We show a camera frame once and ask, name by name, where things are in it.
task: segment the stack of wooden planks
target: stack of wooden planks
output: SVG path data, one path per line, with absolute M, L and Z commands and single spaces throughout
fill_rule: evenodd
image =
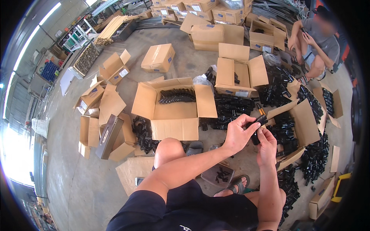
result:
M 100 35 L 94 41 L 95 45 L 104 46 L 113 43 L 111 39 L 112 35 L 118 30 L 118 28 L 122 25 L 122 23 L 134 20 L 139 18 L 138 15 L 135 16 L 117 16 L 109 22 L 109 24 L 104 28 L 104 30 L 100 33 Z

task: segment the phone in hand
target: phone in hand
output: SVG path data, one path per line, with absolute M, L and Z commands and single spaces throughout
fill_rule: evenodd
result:
M 135 177 L 135 185 L 139 186 L 139 184 L 143 181 L 144 178 L 141 177 Z

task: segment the hand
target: hand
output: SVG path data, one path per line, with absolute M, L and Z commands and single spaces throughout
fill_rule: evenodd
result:
M 260 128 L 257 131 L 260 141 L 257 154 L 258 166 L 275 166 L 276 164 L 276 139 L 266 128 Z
M 304 33 L 304 32 L 302 32 L 302 35 L 303 35 L 303 39 L 306 41 L 306 43 L 307 43 L 308 45 L 312 45 L 312 46 L 316 45 L 316 42 L 315 42 L 315 40 L 311 37 L 311 35 L 309 35 L 308 33 Z
M 288 49 L 290 51 L 293 49 L 293 46 L 296 44 L 296 39 L 297 39 L 297 36 L 293 36 L 293 35 L 288 39 Z
M 228 132 L 226 134 L 226 140 L 222 147 L 225 147 L 230 152 L 230 156 L 241 151 L 253 133 L 261 127 L 261 123 L 254 123 L 248 129 L 244 130 L 243 127 L 249 123 L 255 121 L 256 118 L 249 117 L 246 114 L 240 115 L 234 121 L 231 121 L 228 125 Z

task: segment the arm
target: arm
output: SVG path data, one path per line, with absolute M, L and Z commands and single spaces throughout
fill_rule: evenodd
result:
M 315 42 L 315 40 L 308 34 L 308 33 L 303 33 L 302 32 L 302 35 L 303 35 L 303 39 L 306 41 L 306 43 L 308 45 L 311 45 L 313 46 L 316 51 L 318 52 L 319 56 L 322 58 L 322 60 L 324 61 L 325 63 L 325 66 L 328 68 L 328 69 L 333 69 L 333 65 L 334 65 L 334 61 L 331 60 L 326 54 L 325 52 L 319 47 L 319 45 Z
M 260 127 L 260 123 L 253 124 L 247 130 L 243 130 L 243 127 L 255 119 L 242 114 L 229 123 L 225 143 L 220 148 L 179 158 L 161 165 L 141 182 L 136 191 L 155 192 L 166 202 L 169 189 L 187 183 L 205 170 L 242 150 L 251 135 Z
M 260 168 L 260 191 L 257 206 L 258 231 L 277 230 L 282 216 L 283 204 L 275 168 L 276 139 L 265 128 L 258 129 L 257 163 Z

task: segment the gray t-shirt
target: gray t-shirt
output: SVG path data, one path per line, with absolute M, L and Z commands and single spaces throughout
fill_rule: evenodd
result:
M 302 25 L 306 29 L 307 33 L 312 36 L 319 47 L 325 52 L 325 54 L 338 64 L 339 61 L 339 44 L 334 35 L 325 37 L 321 33 L 320 26 L 313 18 L 307 18 L 302 20 Z M 312 47 L 312 53 L 316 56 L 318 52 Z

